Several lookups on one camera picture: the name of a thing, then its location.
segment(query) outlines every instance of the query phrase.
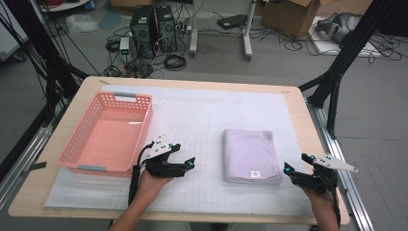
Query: lavender towel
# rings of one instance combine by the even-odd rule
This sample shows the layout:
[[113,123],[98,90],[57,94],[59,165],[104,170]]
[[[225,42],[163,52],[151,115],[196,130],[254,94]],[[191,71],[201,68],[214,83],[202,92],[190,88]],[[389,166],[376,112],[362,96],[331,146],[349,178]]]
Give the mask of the lavender towel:
[[224,177],[242,184],[280,184],[271,131],[224,130]]

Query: electronic device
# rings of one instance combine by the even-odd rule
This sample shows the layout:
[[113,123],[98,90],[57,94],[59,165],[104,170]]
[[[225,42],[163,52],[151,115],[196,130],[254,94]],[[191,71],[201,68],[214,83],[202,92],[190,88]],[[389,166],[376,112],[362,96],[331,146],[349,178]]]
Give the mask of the electronic device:
[[130,22],[130,29],[132,31],[138,58],[154,58],[154,45],[158,40],[158,34],[153,6],[136,6]]
[[[138,162],[132,169],[128,204],[132,203],[138,191],[142,167],[145,167],[152,176],[158,178],[183,177],[187,171],[195,167],[195,157],[188,159],[183,164],[171,164],[167,161],[169,155],[179,151],[180,147],[180,143],[172,144],[166,140],[165,135],[161,135],[141,150]],[[142,161],[141,156],[146,149],[150,150],[145,155],[144,161]]]
[[318,21],[316,31],[324,32],[336,43],[342,44],[359,21],[360,18],[352,13],[333,13],[330,17]]
[[130,63],[133,60],[132,50],[130,49],[130,39],[120,38],[119,46],[120,56],[124,63]]
[[176,51],[177,40],[175,20],[170,6],[159,6],[156,8],[157,24],[159,27],[159,43],[162,50]]
[[235,16],[225,17],[217,21],[217,24],[224,30],[243,26],[246,22],[246,15],[238,14]]
[[357,172],[357,167],[353,167],[330,154],[326,154],[322,158],[317,158],[313,155],[308,156],[307,154],[302,153],[302,160],[314,167],[313,174],[308,175],[302,172],[297,172],[286,162],[283,172],[291,177],[291,181],[294,185],[303,190],[315,194],[331,193],[333,209],[340,227],[341,216],[336,192],[338,187],[338,176],[334,169]]

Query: wire bundle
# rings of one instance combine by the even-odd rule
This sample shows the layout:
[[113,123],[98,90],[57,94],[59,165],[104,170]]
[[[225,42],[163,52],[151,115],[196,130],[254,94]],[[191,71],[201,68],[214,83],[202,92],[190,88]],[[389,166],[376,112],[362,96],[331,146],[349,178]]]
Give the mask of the wire bundle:
[[165,68],[172,71],[180,71],[186,68],[186,59],[178,55],[169,55],[165,59]]

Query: cardboard box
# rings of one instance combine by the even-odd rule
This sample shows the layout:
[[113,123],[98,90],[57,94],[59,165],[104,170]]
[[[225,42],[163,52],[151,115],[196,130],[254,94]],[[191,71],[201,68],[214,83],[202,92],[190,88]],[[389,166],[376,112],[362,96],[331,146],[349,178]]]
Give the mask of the cardboard box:
[[319,8],[319,16],[330,16],[334,12],[337,13],[354,13],[363,15],[369,8],[372,0],[336,0]]
[[268,2],[262,14],[262,25],[288,38],[301,39],[306,36],[318,13],[319,7],[332,0],[285,0]]

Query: floor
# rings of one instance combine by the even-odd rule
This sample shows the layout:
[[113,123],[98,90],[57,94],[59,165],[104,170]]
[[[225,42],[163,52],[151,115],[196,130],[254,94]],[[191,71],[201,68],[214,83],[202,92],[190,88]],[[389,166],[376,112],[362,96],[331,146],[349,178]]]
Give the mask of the floor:
[[[71,13],[88,12],[76,9],[67,11],[66,15]],[[71,37],[97,72],[102,72],[108,57],[105,38],[127,26],[130,18],[106,9],[88,14],[104,29]],[[202,23],[217,27],[211,20]],[[260,27],[257,17],[254,27]],[[73,64],[87,73],[96,74],[72,43],[63,38]],[[301,42],[302,48],[293,51],[298,44],[287,43],[273,35],[264,39],[253,38],[251,42],[254,55],[248,62],[242,55],[241,38],[217,33],[200,34],[195,58],[188,52],[184,55],[187,60],[184,70],[164,69],[166,75],[155,71],[150,78],[300,86],[320,76],[335,59],[334,56],[312,56],[310,52],[314,52],[314,48],[311,43],[307,49],[307,43]],[[408,45],[405,42],[397,50],[408,54]],[[408,90],[404,90],[408,86],[407,59],[379,58],[371,63],[368,58],[356,59],[343,78],[336,135],[346,161],[360,169],[352,175],[374,229],[408,230],[408,200],[405,198],[408,180],[404,177],[404,169],[408,166],[405,157],[408,149]],[[3,161],[45,102],[29,61],[0,63],[0,71],[0,123],[5,131],[0,135],[0,161]],[[312,92],[307,90],[304,96]],[[0,224],[5,231],[55,230],[56,227],[62,231],[105,230],[109,224],[108,220],[100,219],[11,218],[7,213],[11,200],[0,212]],[[301,227],[292,226],[290,229],[300,230]],[[209,224],[195,224],[193,230],[210,228]],[[357,228],[352,221],[342,230]]]

